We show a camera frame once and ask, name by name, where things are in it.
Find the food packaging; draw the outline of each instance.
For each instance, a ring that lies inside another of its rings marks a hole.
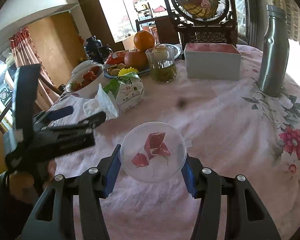
[[[144,97],[142,80],[135,72],[112,79],[103,90],[116,102],[120,113],[134,107]]]
[[[188,78],[239,80],[241,54],[231,44],[188,43]]]
[[[108,58],[105,61],[105,64],[116,65],[116,64],[124,63],[124,56],[128,52],[129,52],[128,50],[123,50],[123,51],[110,53]]]

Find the stainless steel bottle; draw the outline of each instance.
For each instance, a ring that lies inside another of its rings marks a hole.
[[[258,87],[271,97],[280,95],[286,73],[289,41],[286,27],[286,14],[281,8],[267,5],[268,28],[264,38],[263,57]]]

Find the white bowl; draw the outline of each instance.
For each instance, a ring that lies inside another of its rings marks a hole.
[[[71,83],[73,81],[79,82],[81,84],[81,82],[83,81],[83,75],[85,73],[87,73],[89,71],[89,69],[91,68],[91,65],[86,66],[85,68],[79,70],[77,73],[75,73],[68,81],[68,83],[66,84],[66,92],[67,93],[71,93],[74,96],[77,97],[81,97],[81,98],[94,98],[98,92],[99,89],[99,83],[100,83],[100,76],[101,73],[103,72],[103,65],[102,64],[98,64],[99,65],[99,71],[97,73],[97,78],[92,81],[88,86],[79,89],[78,91],[72,91],[71,90]]]
[[[77,65],[77,66],[73,69],[71,75],[74,75],[74,74],[76,74],[78,71],[80,71],[80,70],[86,68],[87,66],[91,65],[92,62],[93,62],[93,60],[86,60],[86,61],[80,63],[79,65]]]

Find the white plastic bag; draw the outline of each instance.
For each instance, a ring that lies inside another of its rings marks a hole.
[[[103,111],[106,113],[106,120],[118,118],[119,109],[115,101],[112,100],[106,92],[103,91],[101,84],[99,84],[97,95],[95,98],[83,104],[83,111],[87,117]]]

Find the red patterned curtain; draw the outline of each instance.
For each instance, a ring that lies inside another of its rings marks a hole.
[[[19,30],[15,35],[13,35],[13,37],[10,38],[10,47],[17,68],[25,65],[41,64],[41,74],[45,77],[46,80],[53,84],[34,48],[28,32],[28,27]],[[51,91],[40,80],[38,81],[36,102],[42,110],[49,110],[49,108],[58,99],[58,97],[59,95]]]

